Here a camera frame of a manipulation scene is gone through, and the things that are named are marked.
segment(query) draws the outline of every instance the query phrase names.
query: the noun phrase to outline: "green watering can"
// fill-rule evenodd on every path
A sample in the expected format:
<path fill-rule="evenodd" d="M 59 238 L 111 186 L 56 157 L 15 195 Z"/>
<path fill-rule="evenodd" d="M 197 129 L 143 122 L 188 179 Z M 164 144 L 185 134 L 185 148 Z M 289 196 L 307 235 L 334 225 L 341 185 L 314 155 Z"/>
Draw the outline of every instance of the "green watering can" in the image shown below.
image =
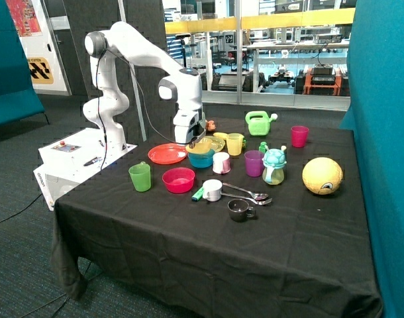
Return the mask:
<path fill-rule="evenodd" d="M 265 111 L 250 111 L 245 116 L 249 126 L 249 133 L 252 136 L 266 136 L 270 132 L 271 122 L 276 121 L 277 114 L 268 117 Z"/>

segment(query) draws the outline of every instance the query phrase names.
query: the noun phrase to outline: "pink bowl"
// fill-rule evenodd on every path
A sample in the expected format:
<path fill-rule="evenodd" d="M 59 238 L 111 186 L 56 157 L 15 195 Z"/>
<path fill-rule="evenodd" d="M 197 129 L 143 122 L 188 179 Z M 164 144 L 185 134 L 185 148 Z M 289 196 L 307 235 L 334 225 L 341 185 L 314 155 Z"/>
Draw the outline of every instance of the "pink bowl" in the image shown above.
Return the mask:
<path fill-rule="evenodd" d="M 167 190 L 172 193 L 185 193 L 191 190 L 195 172 L 189 168 L 174 168 L 162 175 Z"/>

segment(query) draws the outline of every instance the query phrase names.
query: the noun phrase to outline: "gray mug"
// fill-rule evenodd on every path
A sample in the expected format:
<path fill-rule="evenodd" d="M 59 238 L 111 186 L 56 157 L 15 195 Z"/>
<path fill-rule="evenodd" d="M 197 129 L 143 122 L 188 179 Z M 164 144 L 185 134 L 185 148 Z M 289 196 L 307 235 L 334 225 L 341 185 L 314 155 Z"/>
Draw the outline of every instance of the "gray mug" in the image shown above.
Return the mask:
<path fill-rule="evenodd" d="M 228 214 L 235 222 L 243 222 L 246 219 L 255 217 L 256 211 L 249 203 L 243 199 L 233 199 L 228 202 Z"/>

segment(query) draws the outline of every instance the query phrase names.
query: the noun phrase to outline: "yellow ball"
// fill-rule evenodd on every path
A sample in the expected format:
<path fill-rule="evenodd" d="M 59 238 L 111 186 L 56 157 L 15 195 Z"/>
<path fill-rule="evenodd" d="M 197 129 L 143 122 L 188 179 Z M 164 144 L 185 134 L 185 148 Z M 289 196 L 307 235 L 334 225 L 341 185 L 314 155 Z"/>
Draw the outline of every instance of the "yellow ball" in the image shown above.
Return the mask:
<path fill-rule="evenodd" d="M 342 182 L 342 168 L 330 158 L 315 158 L 302 171 L 302 180 L 309 191 L 315 194 L 335 192 Z"/>

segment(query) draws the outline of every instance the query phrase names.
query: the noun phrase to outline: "silver spoon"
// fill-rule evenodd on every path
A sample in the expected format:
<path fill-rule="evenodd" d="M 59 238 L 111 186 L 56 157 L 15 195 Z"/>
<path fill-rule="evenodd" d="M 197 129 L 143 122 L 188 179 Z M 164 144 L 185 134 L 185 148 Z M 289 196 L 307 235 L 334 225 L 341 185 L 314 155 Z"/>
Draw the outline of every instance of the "silver spoon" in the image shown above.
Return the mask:
<path fill-rule="evenodd" d="M 224 193 L 224 192 L 221 192 L 221 195 L 225 195 L 226 197 L 236 197 L 238 199 L 249 200 L 249 201 L 254 202 L 257 205 L 265 205 L 265 204 L 269 204 L 271 201 L 273 201 L 272 198 L 269 198 L 268 200 L 265 200 L 265 201 L 256 201 L 255 199 L 252 199 L 251 197 L 242 197 L 240 195 L 234 195 L 234 194 L 229 194 L 229 193 Z"/>
<path fill-rule="evenodd" d="M 265 200 L 266 198 L 268 198 L 268 194 L 266 193 L 253 193 L 251 191 L 242 189 L 241 187 L 236 187 L 235 185 L 231 185 L 231 184 L 226 184 L 223 182 L 223 185 L 226 187 L 232 187 L 233 189 L 237 189 L 246 193 L 249 193 L 251 197 L 253 197 L 255 200 L 259 201 L 259 200 Z"/>

